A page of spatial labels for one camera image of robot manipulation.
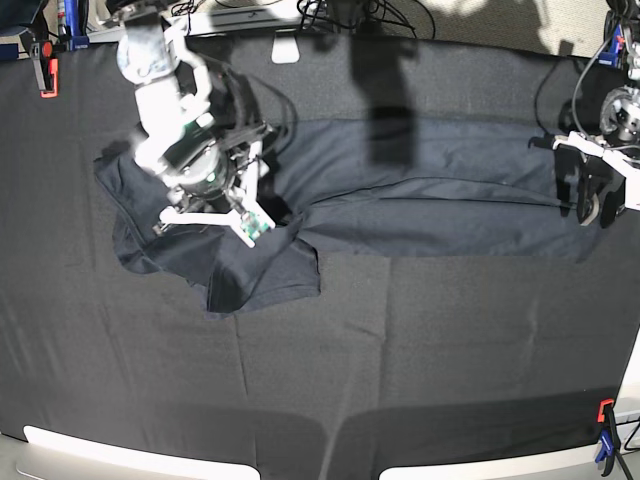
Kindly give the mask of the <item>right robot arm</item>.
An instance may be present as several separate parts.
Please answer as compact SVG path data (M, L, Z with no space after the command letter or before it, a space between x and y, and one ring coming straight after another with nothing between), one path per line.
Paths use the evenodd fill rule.
M186 31L169 25L167 1L119 1L106 19L123 30L117 65L135 87L142 139L134 161L167 189L167 206L153 230L162 235L182 225L230 228L248 247L276 223L258 201L268 173L263 120L250 122L244 95L231 80L234 124L221 126L214 114L212 75L205 59L186 43Z

